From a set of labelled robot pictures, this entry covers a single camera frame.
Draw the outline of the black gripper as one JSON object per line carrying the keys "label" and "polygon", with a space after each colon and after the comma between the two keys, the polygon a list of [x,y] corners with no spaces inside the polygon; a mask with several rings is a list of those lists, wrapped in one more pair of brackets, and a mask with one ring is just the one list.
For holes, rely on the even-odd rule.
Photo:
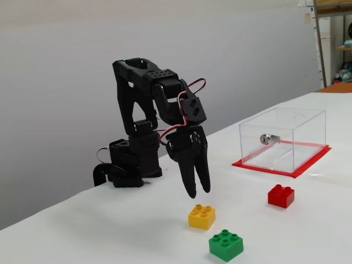
{"label": "black gripper", "polygon": [[178,161],[181,178],[188,195],[196,197],[195,163],[203,190],[211,190],[207,160],[207,140],[202,126],[180,128],[167,135],[167,152],[170,158]]}

